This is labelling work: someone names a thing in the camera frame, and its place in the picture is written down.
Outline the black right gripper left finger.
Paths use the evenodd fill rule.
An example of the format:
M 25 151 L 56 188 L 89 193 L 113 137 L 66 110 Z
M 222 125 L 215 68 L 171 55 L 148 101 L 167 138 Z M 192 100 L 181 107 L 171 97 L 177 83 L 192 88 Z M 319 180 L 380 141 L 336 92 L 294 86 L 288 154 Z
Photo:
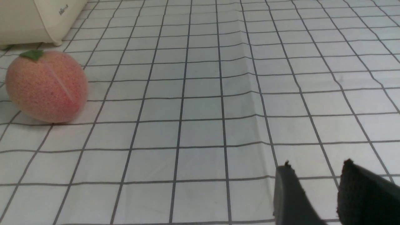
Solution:
M 325 225 L 288 161 L 276 168 L 273 198 L 276 225 Z

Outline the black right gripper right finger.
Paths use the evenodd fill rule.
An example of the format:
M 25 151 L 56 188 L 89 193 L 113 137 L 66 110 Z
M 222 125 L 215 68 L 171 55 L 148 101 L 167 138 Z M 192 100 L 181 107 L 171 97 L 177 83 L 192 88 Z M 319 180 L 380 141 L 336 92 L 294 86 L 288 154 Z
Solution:
M 351 159 L 345 160 L 336 211 L 343 225 L 398 225 L 400 188 Z

